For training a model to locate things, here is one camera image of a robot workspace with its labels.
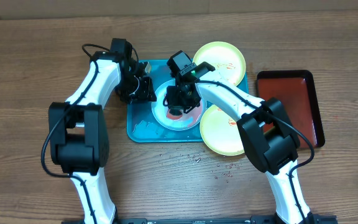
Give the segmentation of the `red black sponge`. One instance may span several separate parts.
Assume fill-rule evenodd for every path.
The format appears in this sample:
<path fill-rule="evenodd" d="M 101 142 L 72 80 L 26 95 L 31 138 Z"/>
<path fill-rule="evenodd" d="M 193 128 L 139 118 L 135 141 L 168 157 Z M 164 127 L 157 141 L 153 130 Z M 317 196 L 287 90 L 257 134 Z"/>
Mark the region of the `red black sponge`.
<path fill-rule="evenodd" d="M 182 110 L 168 109 L 166 113 L 167 119 L 179 120 L 183 116 Z"/>

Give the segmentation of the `light blue plate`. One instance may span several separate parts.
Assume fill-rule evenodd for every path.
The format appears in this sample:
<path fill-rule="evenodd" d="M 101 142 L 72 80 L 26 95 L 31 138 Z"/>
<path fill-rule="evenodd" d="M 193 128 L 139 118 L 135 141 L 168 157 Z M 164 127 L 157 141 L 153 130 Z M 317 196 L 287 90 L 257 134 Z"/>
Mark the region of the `light blue plate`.
<path fill-rule="evenodd" d="M 168 108 L 163 105 L 163 99 L 167 93 L 167 86 L 174 85 L 174 80 L 166 81 L 155 91 L 157 101 L 151 103 L 152 114 L 159 124 L 173 131 L 184 131 L 196 126 L 207 109 L 207 102 L 200 101 L 199 107 L 191 110 L 188 114 L 174 116 L 168 112 Z"/>

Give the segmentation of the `yellow-green plate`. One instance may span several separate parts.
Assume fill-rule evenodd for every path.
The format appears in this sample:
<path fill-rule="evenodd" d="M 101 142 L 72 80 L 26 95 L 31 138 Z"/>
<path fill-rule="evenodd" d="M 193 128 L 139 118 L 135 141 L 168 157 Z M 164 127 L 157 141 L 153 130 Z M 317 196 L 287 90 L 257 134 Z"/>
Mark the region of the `yellow-green plate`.
<path fill-rule="evenodd" d="M 215 41 L 202 46 L 195 53 L 193 62 L 199 65 L 207 62 L 230 83 L 238 86 L 246 76 L 246 61 L 241 51 L 234 45 Z"/>
<path fill-rule="evenodd" d="M 245 153 L 237 123 L 216 105 L 204 112 L 200 133 L 203 142 L 220 155 L 238 156 Z"/>

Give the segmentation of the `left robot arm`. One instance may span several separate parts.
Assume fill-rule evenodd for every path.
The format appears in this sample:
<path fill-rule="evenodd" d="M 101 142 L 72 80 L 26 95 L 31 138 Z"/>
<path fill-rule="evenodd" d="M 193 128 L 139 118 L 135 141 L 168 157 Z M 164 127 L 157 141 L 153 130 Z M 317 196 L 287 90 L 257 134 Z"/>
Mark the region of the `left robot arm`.
<path fill-rule="evenodd" d="M 116 93 L 126 104 L 153 102 L 157 97 L 147 63 L 126 39 L 113 38 L 110 48 L 88 54 L 89 72 L 65 102 L 48 109 L 49 132 L 41 152 L 41 166 L 52 177 L 70 179 L 85 213 L 82 223 L 114 223 L 104 168 L 109 135 L 104 108 Z"/>

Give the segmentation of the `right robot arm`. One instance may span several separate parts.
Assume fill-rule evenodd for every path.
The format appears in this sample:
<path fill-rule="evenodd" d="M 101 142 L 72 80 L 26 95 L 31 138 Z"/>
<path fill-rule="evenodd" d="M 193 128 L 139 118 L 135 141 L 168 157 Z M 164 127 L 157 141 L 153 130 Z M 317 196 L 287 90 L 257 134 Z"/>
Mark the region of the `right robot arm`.
<path fill-rule="evenodd" d="M 197 65 L 181 50 L 168 59 L 167 65 L 175 79 L 163 100 L 168 112 L 173 116 L 187 114 L 201 100 L 223 110 L 236 122 L 248 160 L 268 178 L 276 202 L 276 221 L 313 223 L 297 174 L 297 169 L 312 158 L 297 161 L 297 150 L 305 136 L 293 127 L 282 103 L 249 95 L 209 63 Z"/>

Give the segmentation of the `black red lacquer tray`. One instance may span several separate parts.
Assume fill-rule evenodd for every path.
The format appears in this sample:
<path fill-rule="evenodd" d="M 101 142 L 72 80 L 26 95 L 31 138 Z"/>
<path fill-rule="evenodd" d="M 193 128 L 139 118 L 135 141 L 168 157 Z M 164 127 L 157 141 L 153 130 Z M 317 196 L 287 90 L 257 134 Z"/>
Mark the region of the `black red lacquer tray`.
<path fill-rule="evenodd" d="M 257 75 L 260 98 L 276 98 L 285 107 L 294 128 L 313 145 L 323 147 L 325 136 L 313 74 L 308 70 L 261 71 Z"/>

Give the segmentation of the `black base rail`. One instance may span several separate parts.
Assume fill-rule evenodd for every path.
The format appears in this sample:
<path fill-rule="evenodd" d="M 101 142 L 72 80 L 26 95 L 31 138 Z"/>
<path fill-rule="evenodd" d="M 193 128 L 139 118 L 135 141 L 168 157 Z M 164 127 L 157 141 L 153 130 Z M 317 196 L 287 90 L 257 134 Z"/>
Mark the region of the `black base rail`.
<path fill-rule="evenodd" d="M 84 223 L 84 221 L 62 221 L 62 224 Z M 212 218 L 212 219 L 161 219 L 147 220 L 146 218 L 127 218 L 113 221 L 114 224 L 269 224 L 282 223 L 275 215 L 253 215 L 249 218 Z M 336 216 L 313 215 L 308 223 L 338 224 Z"/>

